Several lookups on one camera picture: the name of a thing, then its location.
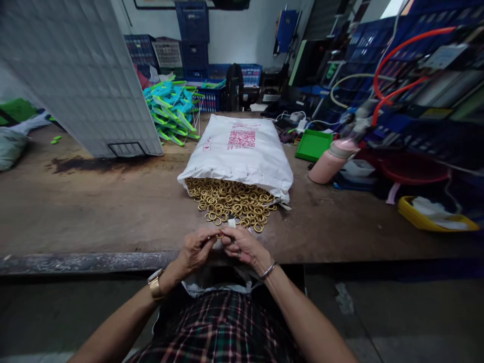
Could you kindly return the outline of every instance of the plaid shirt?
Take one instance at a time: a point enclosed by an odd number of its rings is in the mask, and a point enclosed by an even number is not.
[[[291,333],[234,291],[206,293],[168,320],[129,362],[304,361]]]

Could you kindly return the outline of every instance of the gray bag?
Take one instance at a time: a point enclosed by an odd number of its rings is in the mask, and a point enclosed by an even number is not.
[[[15,164],[29,138],[9,128],[0,128],[0,171]]]

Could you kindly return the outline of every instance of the concrete floor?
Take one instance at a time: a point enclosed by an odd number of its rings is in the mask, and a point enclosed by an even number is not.
[[[65,362],[143,284],[126,280],[0,286],[0,362]],[[309,297],[360,362],[482,361],[483,280],[346,286],[353,315],[341,313],[333,280],[306,276]],[[151,326],[134,349],[150,341]]]

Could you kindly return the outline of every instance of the pink thermos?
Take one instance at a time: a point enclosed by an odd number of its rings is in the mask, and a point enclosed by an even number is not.
[[[350,138],[333,141],[309,172],[309,179],[324,184],[343,167],[348,159],[358,150],[357,143]]]

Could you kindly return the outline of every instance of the wrist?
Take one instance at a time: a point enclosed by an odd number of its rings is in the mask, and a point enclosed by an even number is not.
[[[273,263],[274,261],[272,260],[269,251],[267,251],[266,249],[262,249],[254,257],[252,267],[259,276],[262,276]]]
[[[158,284],[163,295],[167,295],[184,279],[183,269],[177,260],[170,262],[165,271],[158,277]]]

